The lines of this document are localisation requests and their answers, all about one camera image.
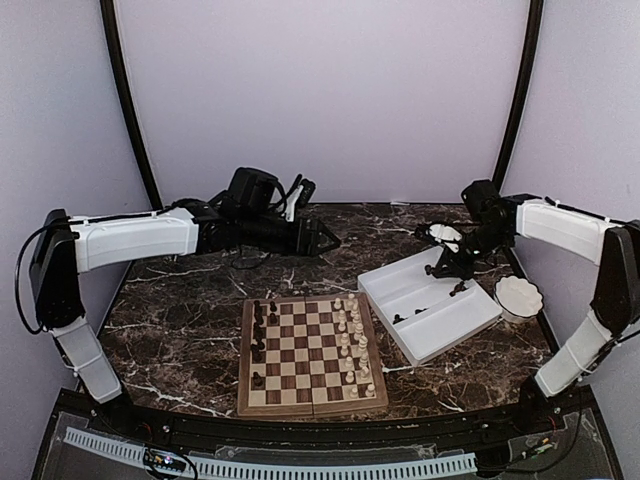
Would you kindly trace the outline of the white divided plastic tray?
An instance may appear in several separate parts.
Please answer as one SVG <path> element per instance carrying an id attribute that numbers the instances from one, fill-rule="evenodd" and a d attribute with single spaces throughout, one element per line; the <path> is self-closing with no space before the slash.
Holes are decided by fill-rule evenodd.
<path id="1" fill-rule="evenodd" d="M 502 312 L 475 280 L 464 281 L 467 289 L 450 297 L 460 279 L 427 276 L 425 265 L 435 264 L 441 253 L 440 247 L 431 247 L 358 276 L 358 289 L 414 367 L 492 325 Z M 392 324 L 396 313 L 421 308 L 426 311 Z"/>

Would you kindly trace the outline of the wooden chess board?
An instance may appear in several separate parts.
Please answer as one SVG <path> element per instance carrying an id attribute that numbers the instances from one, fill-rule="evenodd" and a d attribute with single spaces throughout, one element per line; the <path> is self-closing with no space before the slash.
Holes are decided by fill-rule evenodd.
<path id="1" fill-rule="evenodd" d="M 387 408 L 389 400 L 382 372 L 375 331 L 367 297 L 353 293 L 358 299 L 364 320 L 373 378 L 377 397 L 330 402 L 325 375 L 325 347 L 332 345 L 328 338 L 332 330 L 334 296 L 297 296 L 275 299 L 252 299 L 243 304 L 241 344 L 239 354 L 237 413 L 244 418 L 325 418 L 378 412 Z M 263 305 L 264 314 L 254 312 L 254 303 Z M 269 324 L 269 304 L 274 301 L 279 324 Z M 266 348 L 262 363 L 254 364 L 250 346 L 255 342 L 253 325 L 265 328 Z M 253 390 L 251 377 L 258 372 L 265 378 L 265 387 Z"/>

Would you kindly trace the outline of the dark chess knight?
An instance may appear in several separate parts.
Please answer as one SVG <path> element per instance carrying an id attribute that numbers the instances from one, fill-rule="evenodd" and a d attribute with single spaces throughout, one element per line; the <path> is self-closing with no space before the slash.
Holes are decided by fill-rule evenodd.
<path id="1" fill-rule="evenodd" d="M 253 338 L 256 340 L 263 339 L 265 337 L 265 328 L 262 325 L 255 323 L 253 325 Z"/>

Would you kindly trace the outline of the dark chess bishop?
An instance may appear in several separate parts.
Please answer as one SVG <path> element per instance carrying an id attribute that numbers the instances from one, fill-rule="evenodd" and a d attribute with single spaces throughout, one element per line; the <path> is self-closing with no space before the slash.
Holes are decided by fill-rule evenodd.
<path id="1" fill-rule="evenodd" d="M 265 342 L 263 338 L 256 338 L 255 342 L 251 345 L 253 349 L 256 350 L 264 350 L 266 348 Z"/>

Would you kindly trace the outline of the dark chess king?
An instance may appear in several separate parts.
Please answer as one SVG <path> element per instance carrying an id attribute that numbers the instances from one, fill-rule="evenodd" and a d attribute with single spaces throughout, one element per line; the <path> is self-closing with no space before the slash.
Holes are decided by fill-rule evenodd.
<path id="1" fill-rule="evenodd" d="M 254 364 L 262 363 L 264 360 L 264 352 L 257 345 L 251 345 L 250 350 L 252 362 Z"/>

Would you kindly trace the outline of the dark chess queen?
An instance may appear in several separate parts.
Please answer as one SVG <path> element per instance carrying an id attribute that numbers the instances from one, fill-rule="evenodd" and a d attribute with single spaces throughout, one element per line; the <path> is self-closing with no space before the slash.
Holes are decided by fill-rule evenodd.
<path id="1" fill-rule="evenodd" d="M 253 390 L 261 390 L 265 387 L 265 378 L 258 372 L 254 372 L 251 377 L 251 384 Z"/>

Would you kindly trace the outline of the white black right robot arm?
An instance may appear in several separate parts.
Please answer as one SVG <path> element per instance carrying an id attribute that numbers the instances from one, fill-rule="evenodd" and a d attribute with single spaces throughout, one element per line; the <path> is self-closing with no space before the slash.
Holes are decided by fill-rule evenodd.
<path id="1" fill-rule="evenodd" d="M 461 198 L 469 224 L 420 224 L 414 234 L 441 248 L 426 266 L 435 279 L 470 280 L 478 262 L 520 238 L 558 248 L 532 272 L 551 296 L 554 312 L 583 301 L 584 318 L 567 331 L 556 353 L 520 387 L 510 424 L 534 432 L 549 416 L 549 403 L 594 373 L 622 343 L 639 333 L 639 222 L 616 220 L 549 197 L 503 196 L 488 179 L 466 187 Z"/>

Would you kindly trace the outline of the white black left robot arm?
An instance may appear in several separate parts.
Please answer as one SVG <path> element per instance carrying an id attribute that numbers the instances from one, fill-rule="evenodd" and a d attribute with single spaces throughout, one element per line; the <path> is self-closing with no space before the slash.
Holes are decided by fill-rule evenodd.
<path id="1" fill-rule="evenodd" d="M 106 269 L 125 274 L 138 261 L 207 255 L 242 247 L 267 254 L 317 257 L 339 237 L 302 211 L 316 190 L 298 175 L 289 189 L 252 167 L 235 170 L 228 187 L 209 200 L 182 198 L 159 209 L 102 216 L 51 210 L 21 245 L 13 273 L 14 304 L 32 336 L 49 334 L 101 417 L 120 436 L 141 427 L 140 412 L 87 319 L 80 278 Z"/>

